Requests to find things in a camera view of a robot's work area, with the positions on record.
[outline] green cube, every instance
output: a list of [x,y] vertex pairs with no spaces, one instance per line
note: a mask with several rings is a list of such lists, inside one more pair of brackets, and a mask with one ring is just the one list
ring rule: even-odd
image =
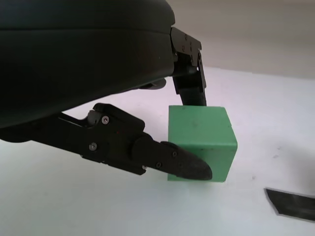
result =
[[[207,162],[212,182],[226,180],[237,141],[224,107],[170,106],[168,140]],[[168,175],[168,180],[187,179]]]

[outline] white table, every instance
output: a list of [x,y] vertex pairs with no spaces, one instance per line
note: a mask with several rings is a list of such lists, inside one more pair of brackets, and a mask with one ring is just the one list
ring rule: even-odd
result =
[[[315,80],[205,69],[209,106],[224,106],[239,148],[225,183],[167,182],[28,142],[0,142],[1,236],[313,236],[315,224],[277,216],[265,187],[315,195]],[[112,103],[167,140],[171,79]],[[83,118],[96,101],[68,111]]]

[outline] black screw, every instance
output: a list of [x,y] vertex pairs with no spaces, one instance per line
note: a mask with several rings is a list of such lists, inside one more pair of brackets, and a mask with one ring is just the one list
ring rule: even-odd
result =
[[109,123],[109,117],[108,116],[103,116],[102,123],[103,124],[108,124]]
[[162,166],[162,163],[157,162],[157,164],[156,164],[156,168],[157,168],[157,169],[159,169],[159,168],[161,168],[161,166]]
[[89,145],[89,150],[90,151],[95,151],[97,149],[97,144],[96,143],[91,143],[90,145]]

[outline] metal bracket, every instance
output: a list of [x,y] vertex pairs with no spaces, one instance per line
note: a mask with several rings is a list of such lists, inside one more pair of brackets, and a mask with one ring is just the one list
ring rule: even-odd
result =
[[172,28],[174,54],[173,81],[184,105],[206,106],[206,80],[201,57],[201,43],[177,28]]

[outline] white wall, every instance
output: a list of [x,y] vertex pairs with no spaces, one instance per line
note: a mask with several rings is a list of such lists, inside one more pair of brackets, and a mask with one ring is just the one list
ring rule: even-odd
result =
[[315,78],[315,0],[168,0],[208,66]]
[[[275,215],[263,189],[315,195],[315,80],[206,68],[210,106],[225,106],[239,143],[225,183],[136,176],[34,142],[0,141],[3,236],[313,236],[315,224]],[[112,103],[167,139],[171,81]],[[68,111],[83,118],[95,102]]]

